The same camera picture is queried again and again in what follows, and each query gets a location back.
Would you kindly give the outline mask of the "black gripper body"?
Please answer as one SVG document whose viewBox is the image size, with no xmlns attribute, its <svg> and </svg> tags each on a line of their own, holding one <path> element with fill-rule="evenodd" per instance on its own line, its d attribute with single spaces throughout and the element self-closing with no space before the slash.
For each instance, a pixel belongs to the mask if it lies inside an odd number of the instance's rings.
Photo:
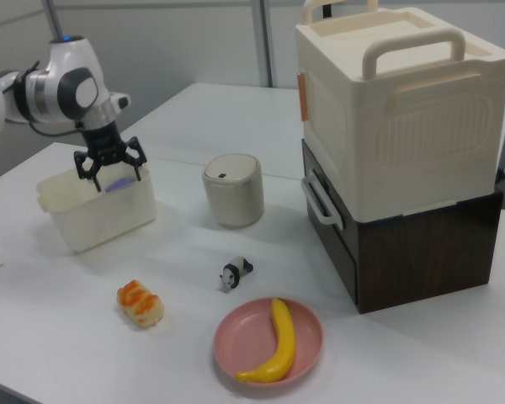
<svg viewBox="0 0 505 404">
<path fill-rule="evenodd" d="M 77 165 L 82 167 L 87 158 L 99 166 L 126 162 L 126 146 L 120 137 L 117 124 L 108 124 L 98 129 L 81 129 L 87 152 L 77 153 Z"/>
</svg>

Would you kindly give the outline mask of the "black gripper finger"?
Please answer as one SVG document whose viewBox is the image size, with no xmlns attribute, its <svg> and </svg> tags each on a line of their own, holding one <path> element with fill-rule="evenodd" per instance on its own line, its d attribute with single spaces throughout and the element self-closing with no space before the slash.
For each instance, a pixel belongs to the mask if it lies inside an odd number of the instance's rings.
<svg viewBox="0 0 505 404">
<path fill-rule="evenodd" d="M 136 136 L 124 143 L 122 161 L 134 168 L 136 179 L 141 181 L 140 167 L 147 162 L 147 158 Z"/>
<path fill-rule="evenodd" d="M 103 154 L 101 152 L 91 152 L 91 151 L 75 151 L 73 153 L 74 162 L 77 168 L 77 174 L 80 179 L 92 180 L 96 190 L 101 191 L 101 186 L 99 184 L 97 175 L 100 168 L 103 166 L 102 163 Z M 92 160 L 92 165 L 89 169 L 84 167 L 84 163 L 88 160 Z"/>
</svg>

